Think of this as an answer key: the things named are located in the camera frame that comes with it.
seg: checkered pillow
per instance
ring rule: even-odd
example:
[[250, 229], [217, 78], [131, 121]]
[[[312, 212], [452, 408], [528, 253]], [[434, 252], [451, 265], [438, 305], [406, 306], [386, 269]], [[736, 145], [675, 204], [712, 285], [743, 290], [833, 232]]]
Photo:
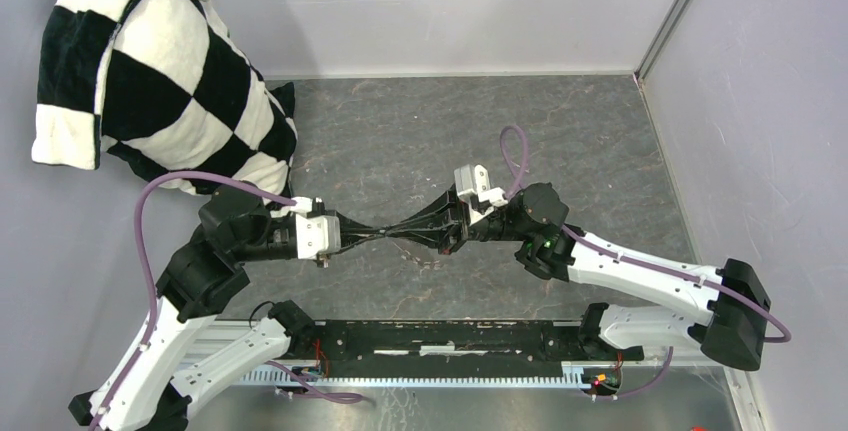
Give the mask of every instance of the checkered pillow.
[[32, 158], [97, 169], [104, 149], [148, 181], [192, 169], [280, 194], [293, 112], [293, 86], [267, 89], [210, 0], [59, 0], [42, 44]]

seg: wall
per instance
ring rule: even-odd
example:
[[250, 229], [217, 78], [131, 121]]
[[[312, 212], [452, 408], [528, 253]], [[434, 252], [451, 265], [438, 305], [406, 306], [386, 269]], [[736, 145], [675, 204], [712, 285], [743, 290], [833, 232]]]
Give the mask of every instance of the wall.
[[[55, 0], [0, 0], [0, 429], [71, 430], [70, 398], [106, 379], [141, 325], [132, 240], [143, 182], [114, 159], [87, 172], [30, 162], [41, 32]], [[186, 241], [200, 204], [154, 193], [154, 268]]]
[[754, 375], [775, 430], [843, 429], [845, 0], [693, 0], [646, 80], [702, 258], [752, 262], [795, 332]]
[[627, 73], [673, 0], [216, 0], [271, 76]]

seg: gray marble floor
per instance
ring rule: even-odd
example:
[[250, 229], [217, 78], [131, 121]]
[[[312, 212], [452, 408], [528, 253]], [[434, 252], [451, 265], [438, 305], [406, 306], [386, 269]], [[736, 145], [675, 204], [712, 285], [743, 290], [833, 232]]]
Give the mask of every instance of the gray marble floor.
[[[481, 77], [296, 83], [297, 195], [320, 196], [366, 223], [405, 218], [440, 195], [453, 169], [479, 163], [494, 185], [510, 175], [498, 147], [518, 124], [530, 141], [528, 182], [553, 183], [569, 222], [672, 259], [692, 252], [656, 136], [630, 77]], [[511, 148], [517, 152], [517, 140]], [[224, 316], [295, 300], [320, 318], [577, 319], [592, 302], [637, 300], [608, 289], [541, 281], [512, 243], [469, 243], [437, 257], [377, 241], [312, 263], [248, 266], [251, 285]]]

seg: black wire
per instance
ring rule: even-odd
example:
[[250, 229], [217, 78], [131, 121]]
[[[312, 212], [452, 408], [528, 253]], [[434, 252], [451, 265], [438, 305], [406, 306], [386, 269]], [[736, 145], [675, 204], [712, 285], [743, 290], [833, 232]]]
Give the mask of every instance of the black wire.
[[266, 304], [274, 304], [274, 302], [273, 301], [263, 301], [263, 302], [259, 303], [255, 308], [253, 308], [253, 312], [250, 313], [250, 317], [247, 318], [247, 325], [249, 327], [253, 328], [253, 317], [256, 316], [256, 313], [258, 313], [259, 310], [262, 309], [262, 306], [265, 306]]

